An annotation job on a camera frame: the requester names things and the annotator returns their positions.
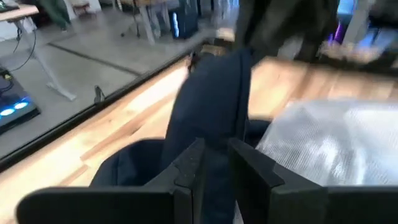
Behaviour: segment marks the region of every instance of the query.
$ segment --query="purple light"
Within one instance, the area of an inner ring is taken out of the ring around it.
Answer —
[[[342,40],[343,40],[343,37],[341,36],[341,34],[342,34],[342,27],[341,27],[341,23],[340,23],[340,21],[338,22],[338,26],[337,26],[337,30],[336,30],[336,33],[335,33],[335,40],[337,41],[337,42],[341,42]]]
[[[343,33],[343,27],[341,26],[341,23],[339,21],[336,32],[334,35],[330,34],[328,43],[331,44],[333,41],[337,41],[337,42],[341,43],[343,40],[342,33]]]

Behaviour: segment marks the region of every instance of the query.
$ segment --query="table leg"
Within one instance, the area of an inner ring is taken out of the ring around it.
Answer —
[[[357,8],[344,36],[343,44],[356,44],[363,39],[368,29],[370,7],[371,3],[369,1],[358,1]]]
[[[154,6],[148,6],[148,7],[152,7],[152,9],[150,9],[149,13],[148,13],[148,16],[150,18],[149,20],[152,23],[152,26],[155,26],[156,29],[160,29],[160,22],[157,18],[157,13],[159,10],[157,10],[157,8]]]
[[[151,45],[154,45],[155,44],[154,32],[152,30],[152,26],[150,25],[150,20],[149,20],[148,11],[146,9],[146,6],[140,6],[139,12],[142,16],[142,21],[144,22],[144,27],[145,27],[145,31],[147,33],[148,41]]]
[[[112,0],[112,8],[113,8],[113,10],[117,10],[116,1],[117,0]]]
[[[59,83],[59,81],[57,80],[57,78],[55,77],[55,75],[52,73],[51,69],[49,68],[49,66],[46,64],[46,61],[43,60],[41,54],[40,54],[40,50],[38,49],[38,47],[36,47],[35,49],[33,49],[33,43],[31,42],[31,40],[28,38],[29,34],[28,32],[25,30],[25,27],[23,26],[22,20],[16,21],[14,22],[15,25],[21,29],[23,35],[25,35],[27,37],[27,44],[30,47],[31,50],[33,50],[33,56],[36,58],[36,60],[38,61],[38,63],[40,64],[40,66],[43,68],[44,73],[47,75],[47,77],[49,78],[49,82],[47,83],[47,86],[52,88],[53,90],[57,91],[59,94],[61,94],[62,96],[68,98],[70,101],[73,101],[76,96],[71,94],[68,90],[66,90],[63,86],[61,86],[61,84]]]
[[[167,3],[163,3],[162,5],[162,15],[163,15],[163,19],[164,22],[166,23],[167,28],[169,28],[169,30],[171,30],[171,26],[170,26],[170,19],[169,19],[169,9],[167,8]]]

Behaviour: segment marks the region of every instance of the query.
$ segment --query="white desk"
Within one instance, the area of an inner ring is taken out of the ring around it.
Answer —
[[[25,34],[26,37],[29,37],[28,32],[25,30],[25,27],[22,25],[22,20],[25,17],[29,17],[31,15],[39,13],[39,10],[36,8],[36,6],[30,6],[30,5],[25,5],[21,4],[19,5],[19,9],[9,11],[9,12],[3,12],[0,13],[0,22],[2,21],[8,21],[8,22],[13,22],[18,28],[21,29],[22,33]],[[69,100],[74,100],[76,98],[75,95],[71,94],[67,89],[65,89],[59,81],[57,80],[56,76],[52,73],[51,69],[49,66],[45,63],[45,60],[43,60],[40,50],[38,48],[33,48],[34,43],[32,40],[27,38],[27,43],[30,47],[31,50],[33,50],[33,56],[37,59],[39,64],[42,66],[44,73],[48,76],[49,82],[47,83],[47,86],[50,87],[51,89],[57,91],[60,93],[62,96],[68,98]]]

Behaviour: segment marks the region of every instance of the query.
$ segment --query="wooden desk surface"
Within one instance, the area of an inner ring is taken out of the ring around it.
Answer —
[[[31,15],[34,15],[37,13],[39,13],[39,10],[37,9],[36,6],[20,4],[19,9],[9,11],[9,12],[0,13],[0,22],[19,19],[19,18],[22,18],[25,16],[31,16]]]
[[[47,186],[87,186],[99,165],[123,146],[164,137],[185,62],[171,66],[96,116],[0,174],[0,223],[14,223],[14,208]],[[394,80],[314,69],[304,63],[264,59],[253,69],[249,115],[277,116],[291,101],[352,97],[398,99]]]

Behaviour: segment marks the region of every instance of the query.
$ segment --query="desk leg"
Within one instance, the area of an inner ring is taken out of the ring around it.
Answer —
[[[144,27],[145,27],[145,31],[147,33],[148,41],[151,45],[154,45],[155,44],[154,32],[152,30],[152,26],[150,25],[150,20],[149,20],[148,11],[147,11],[146,6],[140,6],[139,12],[142,16],[142,21],[144,22]]]
[[[113,10],[117,10],[116,1],[117,0],[112,0],[112,8],[113,8]]]
[[[369,1],[358,1],[357,9],[349,22],[343,44],[357,44],[366,35],[368,30],[368,16],[371,3]]]
[[[166,23],[167,28],[169,28],[169,30],[171,30],[171,26],[170,26],[170,19],[169,19],[169,9],[167,8],[167,3],[163,3],[162,6],[162,15],[163,15],[163,19],[164,22]]]
[[[19,20],[17,22],[14,22],[15,25],[17,27],[19,27],[22,31],[22,33],[28,37],[29,34],[27,33],[27,31],[25,30],[25,27],[22,25],[22,20]],[[38,47],[36,47],[35,49],[33,49],[33,43],[32,41],[28,38],[26,40],[28,46],[30,47],[31,50],[33,50],[33,56],[36,58],[36,60],[39,62],[39,64],[41,65],[41,67],[44,70],[44,73],[47,75],[47,77],[49,78],[49,82],[47,83],[47,86],[52,88],[53,90],[57,91],[59,94],[61,94],[62,96],[68,98],[70,101],[73,101],[76,96],[71,94],[68,90],[66,90],[63,86],[61,86],[61,84],[59,83],[59,81],[57,80],[57,78],[55,77],[55,75],[52,73],[51,69],[48,67],[48,65],[45,63],[45,60],[43,60],[41,54],[40,54],[40,50],[38,49]]]

